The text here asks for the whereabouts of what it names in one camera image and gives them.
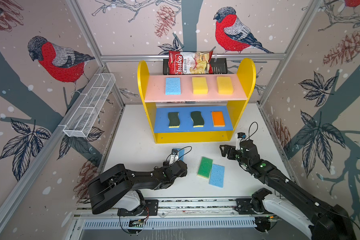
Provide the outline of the orange sponge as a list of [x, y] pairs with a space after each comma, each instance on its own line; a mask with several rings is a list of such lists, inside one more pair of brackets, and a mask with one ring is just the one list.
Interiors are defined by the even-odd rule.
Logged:
[[222, 111], [213, 111], [212, 112], [213, 125], [214, 127], [225, 127], [225, 119]]

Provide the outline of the dark green wavy sponge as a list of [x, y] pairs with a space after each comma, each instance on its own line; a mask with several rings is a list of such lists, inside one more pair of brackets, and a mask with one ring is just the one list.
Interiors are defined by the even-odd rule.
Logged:
[[179, 112], [169, 112], [168, 119], [169, 119], [169, 128], [180, 127]]
[[202, 113], [200, 111], [191, 112], [191, 119], [193, 121], [194, 128], [202, 128], [205, 125], [204, 118], [202, 117]]

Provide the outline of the yellow sponge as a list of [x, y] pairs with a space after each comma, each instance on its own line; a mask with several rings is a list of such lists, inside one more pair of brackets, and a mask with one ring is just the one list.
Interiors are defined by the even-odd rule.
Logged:
[[218, 76], [217, 86], [219, 95], [232, 95], [234, 92], [231, 77]]
[[193, 94], [207, 95], [209, 88], [205, 77], [192, 77]]

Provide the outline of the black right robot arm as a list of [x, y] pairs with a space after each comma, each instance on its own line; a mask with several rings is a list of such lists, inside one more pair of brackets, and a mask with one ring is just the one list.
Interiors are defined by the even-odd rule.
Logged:
[[235, 160], [239, 166], [267, 188], [252, 194], [251, 201], [239, 204], [237, 211], [246, 214], [274, 214], [311, 240], [354, 240], [353, 221], [339, 205], [331, 206], [314, 197], [287, 178], [272, 163], [260, 158], [252, 140], [239, 143], [239, 147], [221, 145], [223, 157]]

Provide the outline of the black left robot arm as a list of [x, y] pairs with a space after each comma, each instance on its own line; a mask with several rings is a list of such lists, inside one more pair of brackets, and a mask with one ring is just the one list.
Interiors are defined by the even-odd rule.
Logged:
[[187, 173], [188, 166], [183, 161], [151, 172], [131, 171], [124, 164], [117, 164], [88, 183], [92, 213], [97, 215], [111, 209], [130, 191], [167, 189], [176, 178], [185, 177]]

